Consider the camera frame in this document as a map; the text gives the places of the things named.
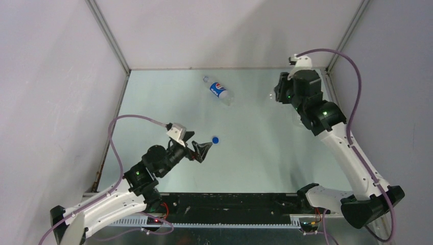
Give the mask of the clear unlabelled plastic bottle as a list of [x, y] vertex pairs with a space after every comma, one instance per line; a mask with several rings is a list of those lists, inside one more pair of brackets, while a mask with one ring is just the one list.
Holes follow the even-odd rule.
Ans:
[[264, 104], [266, 107], [276, 107], [279, 105], [279, 103], [276, 101], [276, 92], [274, 89], [270, 89], [265, 96]]

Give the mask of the clear bottle with yellow label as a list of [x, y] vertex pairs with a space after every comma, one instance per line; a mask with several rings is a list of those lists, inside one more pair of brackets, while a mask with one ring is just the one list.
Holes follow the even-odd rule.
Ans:
[[305, 126], [301, 120], [301, 116], [298, 114], [298, 112], [296, 110], [292, 111], [292, 120], [293, 120], [293, 124], [296, 127], [303, 128], [303, 129], [305, 128]]

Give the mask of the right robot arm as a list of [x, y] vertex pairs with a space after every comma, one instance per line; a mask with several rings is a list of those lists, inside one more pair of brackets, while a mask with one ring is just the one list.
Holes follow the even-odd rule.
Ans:
[[302, 124], [332, 152], [352, 189], [311, 183], [297, 191], [297, 207], [303, 213], [316, 208], [340, 213], [352, 227], [361, 229], [390, 212], [405, 193], [376, 171], [354, 136], [346, 132], [346, 117], [337, 104], [323, 98], [321, 83], [314, 70], [282, 72], [274, 87], [275, 100], [293, 106]]

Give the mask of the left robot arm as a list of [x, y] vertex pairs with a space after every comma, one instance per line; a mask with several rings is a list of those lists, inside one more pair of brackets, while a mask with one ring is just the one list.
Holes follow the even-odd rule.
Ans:
[[57, 244], [83, 244], [102, 228], [133, 213], [154, 213], [163, 204], [157, 190], [158, 179], [169, 173], [182, 159], [203, 162], [212, 142], [197, 143], [193, 148], [173, 139], [168, 148], [154, 145], [106, 190], [70, 208], [60, 205], [50, 210]]

